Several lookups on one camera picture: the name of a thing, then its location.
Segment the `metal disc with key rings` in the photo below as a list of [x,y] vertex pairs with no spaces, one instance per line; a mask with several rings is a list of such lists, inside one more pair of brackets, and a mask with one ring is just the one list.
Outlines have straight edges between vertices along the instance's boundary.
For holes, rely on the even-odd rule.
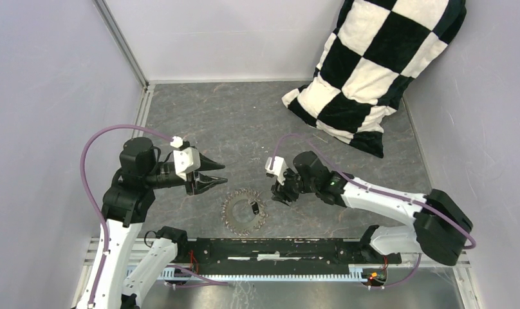
[[[258,201],[260,213],[255,216],[248,202]],[[226,228],[237,236],[248,236],[258,231],[267,221],[268,212],[261,192],[241,188],[229,193],[222,203],[221,219]]]

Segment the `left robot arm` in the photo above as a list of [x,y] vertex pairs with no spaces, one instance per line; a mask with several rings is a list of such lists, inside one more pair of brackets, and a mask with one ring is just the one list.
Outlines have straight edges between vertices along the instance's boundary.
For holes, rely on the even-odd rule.
[[77,308],[140,308],[166,266],[188,257],[187,233],[162,227],[147,255],[131,273],[127,271],[155,190],[183,187],[188,195],[197,195],[227,182],[202,174],[225,166],[189,142],[176,136],[171,146],[174,151],[160,160],[161,151],[149,138],[132,138],[123,145],[120,168],[102,199],[100,243]]

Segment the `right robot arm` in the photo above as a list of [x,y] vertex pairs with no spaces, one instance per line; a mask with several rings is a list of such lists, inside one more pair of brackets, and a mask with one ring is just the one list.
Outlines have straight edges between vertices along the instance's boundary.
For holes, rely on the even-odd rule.
[[425,254],[454,266],[469,241],[473,224],[444,191],[429,194],[388,189],[348,173],[329,170],[312,151],[298,154],[293,167],[284,158],[269,157],[267,175],[275,178],[272,198],[286,205],[302,194],[314,194],[328,205],[369,211],[400,222],[397,227],[370,226],[362,237],[360,257],[374,263],[382,256]]

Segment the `key with black tag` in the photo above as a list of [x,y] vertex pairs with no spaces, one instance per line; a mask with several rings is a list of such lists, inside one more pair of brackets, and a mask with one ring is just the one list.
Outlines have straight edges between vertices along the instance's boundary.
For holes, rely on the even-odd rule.
[[260,204],[258,201],[250,200],[248,202],[249,206],[251,206],[252,212],[255,216],[259,215],[260,213]]

